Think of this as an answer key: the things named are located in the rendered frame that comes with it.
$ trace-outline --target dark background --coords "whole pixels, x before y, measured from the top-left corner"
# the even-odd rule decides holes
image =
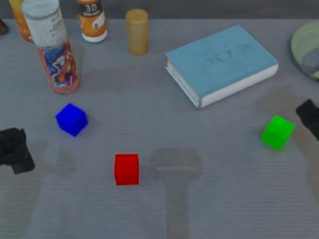
[[[0,0],[0,18],[12,18],[9,0]],[[76,18],[75,0],[60,0],[64,18]],[[143,8],[150,18],[317,18],[317,0],[103,0],[108,18]]]

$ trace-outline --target blue book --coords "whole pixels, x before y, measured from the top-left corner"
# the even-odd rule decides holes
[[[198,109],[278,70],[275,57],[239,25],[165,53],[164,64]]]

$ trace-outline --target green bowl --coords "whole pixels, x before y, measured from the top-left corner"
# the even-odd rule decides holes
[[[294,33],[290,47],[292,59],[299,69],[319,81],[319,22],[300,27]]]

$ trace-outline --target green cube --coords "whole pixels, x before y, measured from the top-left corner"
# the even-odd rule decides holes
[[[280,116],[274,116],[266,126],[261,140],[275,150],[281,150],[295,129],[295,125]]]

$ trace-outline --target blue cube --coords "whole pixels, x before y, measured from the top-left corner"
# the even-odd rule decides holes
[[[74,137],[88,124],[85,112],[73,104],[67,104],[55,118],[60,128]]]

